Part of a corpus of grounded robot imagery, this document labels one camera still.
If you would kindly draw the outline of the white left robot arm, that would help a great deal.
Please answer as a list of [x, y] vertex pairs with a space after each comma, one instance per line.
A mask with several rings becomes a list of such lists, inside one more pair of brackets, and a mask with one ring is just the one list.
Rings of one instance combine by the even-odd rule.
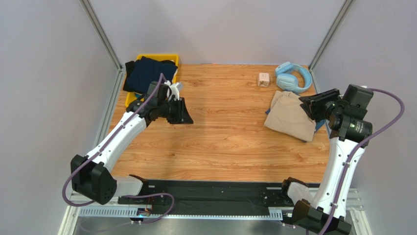
[[180, 82], [151, 82], [147, 93], [128, 105], [121, 120], [98, 146], [85, 156], [73, 157], [72, 189], [101, 205], [114, 197], [138, 196], [145, 179], [136, 175], [116, 177], [111, 172], [121, 154], [151, 122], [164, 118], [170, 124], [193, 123], [185, 99], [180, 97], [182, 89]]

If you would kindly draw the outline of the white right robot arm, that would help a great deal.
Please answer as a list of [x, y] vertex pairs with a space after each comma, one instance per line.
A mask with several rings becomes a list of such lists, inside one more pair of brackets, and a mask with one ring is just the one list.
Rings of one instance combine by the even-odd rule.
[[364, 121], [373, 97], [370, 89], [350, 84], [344, 95], [332, 89], [300, 97], [300, 107], [315, 121], [328, 121], [329, 159], [315, 195], [302, 181], [289, 177], [281, 195], [294, 204], [290, 223], [321, 235], [348, 235], [352, 226], [345, 221], [347, 195], [358, 161], [368, 145], [372, 124]]

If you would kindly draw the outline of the beige t-shirt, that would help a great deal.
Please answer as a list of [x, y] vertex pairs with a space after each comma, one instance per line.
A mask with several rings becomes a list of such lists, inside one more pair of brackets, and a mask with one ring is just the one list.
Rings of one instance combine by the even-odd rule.
[[276, 91], [264, 126], [305, 142], [313, 141], [315, 121], [301, 107], [299, 96], [289, 91]]

